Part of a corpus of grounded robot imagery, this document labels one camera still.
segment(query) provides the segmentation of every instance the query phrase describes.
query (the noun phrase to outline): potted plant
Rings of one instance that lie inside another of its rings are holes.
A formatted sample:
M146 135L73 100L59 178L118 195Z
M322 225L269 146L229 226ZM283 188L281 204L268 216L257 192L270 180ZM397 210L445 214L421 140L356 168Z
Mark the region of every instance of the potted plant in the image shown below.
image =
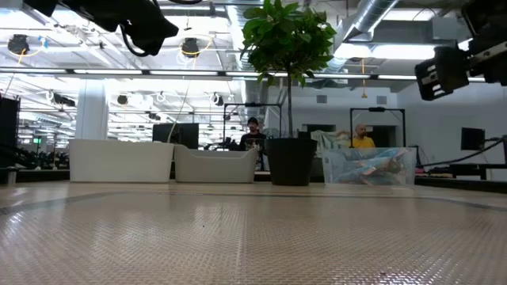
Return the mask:
M248 61L260 73L259 82L267 78L271 85L274 74L287 73L288 138L268 139L265 149L273 184L306 186L317 142L292 138L292 82L298 80L304 87L305 77L314 77L313 70L327 67L336 32L325 13L298 8L298 3L282 6L280 0L264 0L263 8L248 9L242 56L250 51Z

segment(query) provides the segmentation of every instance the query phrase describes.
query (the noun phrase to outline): yellow shirt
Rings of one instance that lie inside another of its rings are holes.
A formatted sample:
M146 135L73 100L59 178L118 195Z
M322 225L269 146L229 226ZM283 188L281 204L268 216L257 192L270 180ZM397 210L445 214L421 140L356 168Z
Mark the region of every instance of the yellow shirt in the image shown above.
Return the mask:
M370 139L369 137L366 137L366 136L363 137L362 139L354 138L353 145L355 148L375 147L373 139Z

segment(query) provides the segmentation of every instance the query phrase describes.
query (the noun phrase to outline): man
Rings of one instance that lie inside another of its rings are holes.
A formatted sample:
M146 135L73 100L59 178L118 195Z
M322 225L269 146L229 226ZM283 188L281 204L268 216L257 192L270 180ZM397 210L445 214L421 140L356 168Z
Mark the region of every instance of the man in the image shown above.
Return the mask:
M250 129L250 133L243 135L239 143L239 149L241 151L260 147L266 139L266 136L259 131L259 121L257 121L256 118L251 117L248 119L248 128Z
M350 135L348 131L339 131L336 136L347 134ZM375 143L373 139L366 136L366 126L362 123L357 124L356 126L356 135L353 138L353 146L354 148L374 148Z

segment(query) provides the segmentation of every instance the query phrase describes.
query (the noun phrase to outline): black planter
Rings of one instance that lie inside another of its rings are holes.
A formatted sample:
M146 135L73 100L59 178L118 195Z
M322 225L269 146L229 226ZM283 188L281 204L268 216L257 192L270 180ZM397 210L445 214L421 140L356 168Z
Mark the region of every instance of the black planter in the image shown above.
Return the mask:
M268 139L265 141L268 153L271 182L274 185L308 186L311 163L317 150L313 139Z

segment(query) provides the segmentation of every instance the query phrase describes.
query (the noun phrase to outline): tree trunk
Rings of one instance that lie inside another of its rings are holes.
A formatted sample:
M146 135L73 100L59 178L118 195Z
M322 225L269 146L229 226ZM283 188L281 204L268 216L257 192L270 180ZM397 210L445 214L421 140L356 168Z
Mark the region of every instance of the tree trunk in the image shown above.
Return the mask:
M292 77L287 76L287 97L288 97L288 137L292 138Z

